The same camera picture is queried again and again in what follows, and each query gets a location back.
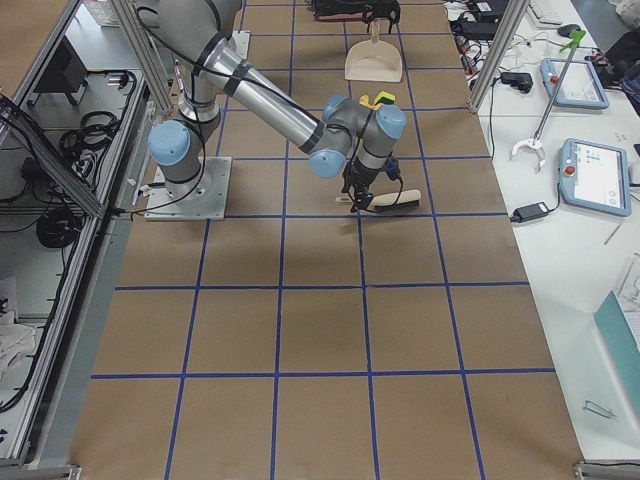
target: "reacher grabber tool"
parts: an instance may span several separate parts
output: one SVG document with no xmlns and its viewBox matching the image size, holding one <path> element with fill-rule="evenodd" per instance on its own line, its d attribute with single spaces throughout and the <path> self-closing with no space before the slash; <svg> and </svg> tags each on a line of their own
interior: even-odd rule
<svg viewBox="0 0 640 480">
<path fill-rule="evenodd" d="M 576 50 L 580 46 L 580 41 L 585 36 L 585 34 L 586 32 L 584 30 L 573 30 L 570 33 L 571 41 L 567 43 L 564 47 L 562 47 L 560 51 L 562 52 L 567 48 L 571 48 L 571 51 L 569 52 L 567 61 L 562 67 L 562 72 L 558 77 L 555 88 L 553 89 L 553 93 L 549 98 L 549 102 L 547 103 L 547 108 L 545 108 L 544 113 L 542 114 L 542 118 L 540 119 L 540 124 L 538 125 L 536 132 L 533 134 L 533 137 L 520 140 L 511 149 L 511 158 L 509 160 L 513 159 L 513 157 L 516 156 L 516 154 L 521 148 L 528 148 L 529 150 L 533 150 L 533 152 L 538 156 L 538 167 L 536 168 L 536 173 L 542 170 L 542 167 L 546 162 L 544 147 L 542 146 L 542 141 L 540 140 L 540 138 L 542 137 L 542 131 L 544 130 L 544 126 L 547 123 L 547 120 L 549 119 L 549 115 L 551 114 L 553 103 L 556 101 L 556 98 L 560 93 L 560 89 L 562 88 L 562 82 L 564 81 L 564 77 L 567 75 L 567 72 L 569 71 L 569 66 L 571 65 L 571 61 L 573 60 Z"/>
</svg>

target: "power adapter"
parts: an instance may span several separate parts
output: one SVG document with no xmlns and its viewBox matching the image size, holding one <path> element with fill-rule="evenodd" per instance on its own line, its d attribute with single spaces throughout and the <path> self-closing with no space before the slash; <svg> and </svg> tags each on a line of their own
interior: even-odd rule
<svg viewBox="0 0 640 480">
<path fill-rule="evenodd" d="M 553 210 L 549 209 L 544 202 L 532 203 L 524 207 L 516 208 L 511 215 L 512 223 L 524 223 L 549 215 Z"/>
<path fill-rule="evenodd" d="M 47 178 L 47 174 L 40 164 L 31 157 L 25 158 L 22 167 L 20 167 L 20 175 L 22 175 L 22 178 L 27 182 L 35 182 Z"/>
<path fill-rule="evenodd" d="M 500 72 L 500 81 L 522 93 L 529 93 L 533 87 L 533 78 L 528 73 Z"/>
</svg>

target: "blue tape line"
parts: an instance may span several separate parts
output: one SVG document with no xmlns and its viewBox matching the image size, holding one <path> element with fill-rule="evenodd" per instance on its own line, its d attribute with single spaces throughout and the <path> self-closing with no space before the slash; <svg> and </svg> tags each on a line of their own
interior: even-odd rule
<svg viewBox="0 0 640 480">
<path fill-rule="evenodd" d="M 405 54 L 405 50 L 404 50 L 404 43 L 402 41 L 402 35 L 399 35 L 399 42 L 400 42 L 400 49 L 403 53 L 403 56 Z M 409 75 L 407 75 L 407 86 L 409 88 L 409 97 L 411 99 L 411 105 L 413 107 L 415 107 L 415 99 L 414 99 L 414 95 L 413 95 L 413 89 L 411 86 L 411 78 Z M 420 133 L 420 127 L 419 127 L 419 123 L 418 123 L 418 115 L 417 112 L 414 110 L 413 112 L 414 115 L 414 120 L 416 122 L 416 132 L 418 135 L 418 146 L 420 148 L 420 154 L 421 156 L 424 158 L 426 157 L 426 152 L 425 152 L 425 148 L 424 148 L 424 143 L 422 141 L 422 135 Z M 433 194 L 432 194 L 432 187 L 431 187 L 431 181 L 429 179 L 429 172 L 427 170 L 427 164 L 425 161 L 423 161 L 423 170 L 424 170 L 424 174 L 425 174 L 425 179 L 427 181 L 427 189 L 429 191 L 429 202 L 431 205 L 431 211 L 434 213 L 437 213 L 437 210 L 435 208 L 435 202 L 433 199 Z M 478 439 L 478 432 L 477 432 L 477 428 L 476 428 L 476 423 L 475 423 L 475 418 L 473 415 L 473 406 L 471 403 L 471 395 L 469 392 L 469 386 L 468 386 L 468 382 L 467 382 L 467 377 L 466 374 L 464 373 L 464 358 L 462 355 L 462 346 L 460 343 L 460 337 L 458 335 L 458 328 L 457 328 L 457 322 L 456 322 L 456 317 L 455 317 L 455 311 L 453 308 L 453 302 L 451 299 L 451 289 L 449 287 L 449 278 L 447 275 L 447 268 L 446 268 L 446 263 L 445 263 L 445 258 L 444 258 L 444 248 L 442 245 L 442 240 L 440 237 L 440 230 L 438 228 L 438 218 L 437 216 L 433 217 L 433 225 L 434 225 L 434 229 L 435 229 L 435 234 L 436 234 L 436 242 L 438 245 L 438 253 L 440 256 L 440 264 L 442 266 L 442 275 L 443 275 L 443 279 L 445 284 L 447 284 L 445 286 L 445 290 L 447 293 L 447 301 L 449 303 L 449 312 L 451 315 L 451 325 L 453 327 L 453 333 L 454 333 L 454 339 L 456 342 L 456 351 L 457 351 L 457 355 L 458 355 L 458 362 L 460 364 L 460 370 L 462 371 L 461 377 L 462 377 L 462 384 L 463 384 L 463 388 L 464 388 L 464 394 L 465 394 L 465 402 L 467 405 L 467 413 L 469 416 L 469 424 L 471 426 L 471 434 L 473 437 L 473 445 L 474 445 L 474 449 L 476 452 L 476 462 L 478 464 L 478 471 L 480 473 L 480 479 L 481 480 L 486 480 L 486 475 L 485 475 L 485 471 L 484 471 L 484 462 L 482 459 L 482 451 L 480 449 L 480 442 Z"/>
</svg>

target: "metal clip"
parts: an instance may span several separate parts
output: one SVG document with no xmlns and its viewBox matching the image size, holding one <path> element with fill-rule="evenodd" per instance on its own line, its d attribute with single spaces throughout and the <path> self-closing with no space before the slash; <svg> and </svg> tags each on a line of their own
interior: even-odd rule
<svg viewBox="0 0 640 480">
<path fill-rule="evenodd" d="M 616 414 L 613 413 L 613 410 L 609 409 L 607 410 L 604 407 L 601 407 L 600 405 L 598 405 L 595 402 L 592 402 L 591 400 L 585 400 L 584 401 L 584 405 L 582 406 L 583 410 L 586 410 L 587 412 L 591 412 L 591 413 L 595 413 L 596 415 L 600 415 L 603 418 L 606 419 L 612 419 L 612 418 L 617 418 Z"/>
</svg>

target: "blue joint cap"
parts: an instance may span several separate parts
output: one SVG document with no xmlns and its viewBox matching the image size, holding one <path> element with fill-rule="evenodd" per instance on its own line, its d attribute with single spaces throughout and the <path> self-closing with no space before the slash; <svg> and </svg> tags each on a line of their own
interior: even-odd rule
<svg viewBox="0 0 640 480">
<path fill-rule="evenodd" d="M 348 98 L 349 97 L 345 97 L 344 95 L 331 95 L 327 105 L 324 107 L 324 111 L 322 112 L 322 120 L 325 122 L 329 121 L 333 112 L 335 112 L 338 106 Z"/>
<path fill-rule="evenodd" d="M 151 155 L 163 167 L 180 163 L 190 146 L 189 129 L 176 120 L 168 120 L 156 125 L 149 134 Z"/>
<path fill-rule="evenodd" d="M 376 121 L 388 137 L 398 140 L 407 125 L 407 115 L 396 105 L 384 105 L 376 112 Z"/>
<path fill-rule="evenodd" d="M 340 173 L 346 161 L 344 153 L 323 148 L 309 156 L 309 167 L 319 177 L 333 178 Z"/>
</svg>

